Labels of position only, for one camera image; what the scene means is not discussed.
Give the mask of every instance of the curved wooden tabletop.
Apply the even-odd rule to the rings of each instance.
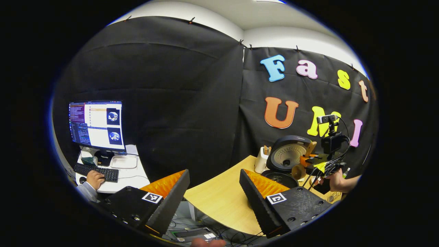
[[[248,156],[218,176],[188,189],[184,198],[198,210],[224,226],[257,235],[261,232],[261,228],[248,203],[247,196],[239,184],[240,170],[254,171],[255,161],[256,157]],[[331,195],[331,192],[323,195],[314,189],[311,192],[324,200],[327,200]]]

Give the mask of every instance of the person's hand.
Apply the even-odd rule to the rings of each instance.
[[[224,240],[212,240],[207,243],[201,238],[195,238],[192,240],[191,247],[224,247],[225,245],[226,241]]]
[[[101,183],[105,181],[104,175],[102,173],[99,173],[95,170],[91,170],[87,174],[87,182],[95,189],[99,189],[101,186]]]
[[[345,185],[344,185],[345,179],[343,178],[343,172],[341,168],[338,171],[336,171],[334,174],[327,176],[326,179],[330,179],[329,187],[331,188],[332,192],[345,193]]]

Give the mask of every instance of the computer mouse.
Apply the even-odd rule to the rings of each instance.
[[[79,178],[79,182],[80,182],[81,184],[83,184],[85,181],[87,181],[87,178],[86,178],[86,177],[80,177],[80,178]]]

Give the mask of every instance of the ceiling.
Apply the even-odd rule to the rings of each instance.
[[[313,18],[281,3],[256,0],[152,0],[151,2],[184,2],[198,5],[222,15],[243,30],[287,26],[310,29],[338,38]]]

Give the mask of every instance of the blue letter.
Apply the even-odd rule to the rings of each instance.
[[[282,62],[276,62],[274,61],[285,61],[285,58],[282,55],[276,55],[271,58],[262,59],[261,63],[265,65],[265,68],[267,68],[268,73],[270,74],[270,78],[268,78],[269,81],[274,82],[280,79],[283,79],[285,75],[281,74],[280,71],[285,71],[284,64]]]

